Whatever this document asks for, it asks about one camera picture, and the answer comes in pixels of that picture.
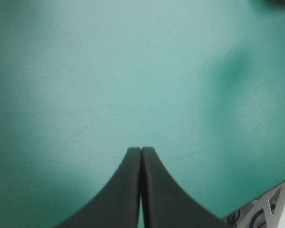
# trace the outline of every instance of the green surface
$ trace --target green surface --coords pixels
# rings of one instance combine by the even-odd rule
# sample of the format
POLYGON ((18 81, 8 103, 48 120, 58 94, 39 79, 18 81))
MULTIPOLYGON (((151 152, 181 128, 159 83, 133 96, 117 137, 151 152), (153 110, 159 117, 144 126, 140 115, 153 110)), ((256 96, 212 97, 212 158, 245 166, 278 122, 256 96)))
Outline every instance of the green surface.
POLYGON ((0 228, 48 228, 153 146, 224 216, 285 179, 285 5, 0 0, 0 228))

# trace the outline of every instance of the white plastic part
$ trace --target white plastic part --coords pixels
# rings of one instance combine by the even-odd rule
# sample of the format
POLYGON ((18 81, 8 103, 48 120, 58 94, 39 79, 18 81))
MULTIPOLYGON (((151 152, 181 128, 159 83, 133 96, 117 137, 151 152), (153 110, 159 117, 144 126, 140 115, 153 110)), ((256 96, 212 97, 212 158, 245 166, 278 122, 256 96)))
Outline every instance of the white plastic part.
POLYGON ((248 228, 253 216, 262 209, 267 228, 285 228, 285 181, 239 208, 241 213, 237 228, 248 228))

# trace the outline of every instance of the scratch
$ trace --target scratch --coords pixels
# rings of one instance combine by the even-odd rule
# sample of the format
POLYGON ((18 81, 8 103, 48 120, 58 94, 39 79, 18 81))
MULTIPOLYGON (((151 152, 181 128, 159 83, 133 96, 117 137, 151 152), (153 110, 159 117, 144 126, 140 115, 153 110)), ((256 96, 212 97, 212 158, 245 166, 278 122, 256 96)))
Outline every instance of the scratch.
POLYGON ((157 100, 160 101, 160 103, 162 103, 163 106, 165 106, 166 109, 168 109, 167 105, 158 97, 155 97, 157 100))
POLYGON ((231 50, 225 55, 225 58, 227 58, 230 54, 231 50))
POLYGON ((171 33, 171 31, 172 31, 172 29, 175 27, 175 25, 176 25, 176 23, 169 29, 169 31, 168 31, 168 33, 167 33, 166 36, 168 36, 168 35, 171 33))

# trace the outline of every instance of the black cable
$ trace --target black cable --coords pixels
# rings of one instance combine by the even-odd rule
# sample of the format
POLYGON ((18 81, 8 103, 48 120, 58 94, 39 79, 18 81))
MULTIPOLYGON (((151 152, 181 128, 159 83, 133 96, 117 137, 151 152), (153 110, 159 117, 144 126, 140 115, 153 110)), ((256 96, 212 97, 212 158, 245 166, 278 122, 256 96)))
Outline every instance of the black cable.
POLYGON ((234 227, 237 227, 237 221, 241 215, 240 210, 238 210, 237 212, 238 212, 237 215, 236 215, 236 212, 234 212, 233 214, 231 214, 227 217, 228 224, 232 225, 234 227))
MULTIPOLYGON (((271 209, 271 210, 274 210, 275 208, 276 208, 275 204, 270 205, 270 209, 271 209)), ((251 221, 250 221, 249 228, 253 228, 253 226, 254 226, 254 224, 255 224, 255 222, 256 222, 256 219, 257 219, 261 214, 263 214, 263 213, 264 213, 264 210, 261 209, 261 210, 259 210, 259 211, 252 217, 252 219, 251 219, 251 221)), ((262 227, 262 226, 265 225, 265 224, 266 224, 266 221, 265 221, 264 223, 262 223, 261 225, 259 225, 257 228, 260 228, 260 227, 262 227)))

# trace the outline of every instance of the green table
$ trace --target green table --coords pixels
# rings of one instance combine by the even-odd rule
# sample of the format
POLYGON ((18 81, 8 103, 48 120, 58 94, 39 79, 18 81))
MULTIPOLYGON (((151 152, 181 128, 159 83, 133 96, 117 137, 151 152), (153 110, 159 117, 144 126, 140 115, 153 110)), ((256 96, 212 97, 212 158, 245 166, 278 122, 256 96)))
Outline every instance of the green table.
POLYGON ((0 0, 0 228, 61 222, 131 146, 220 217, 285 179, 285 4, 0 0))

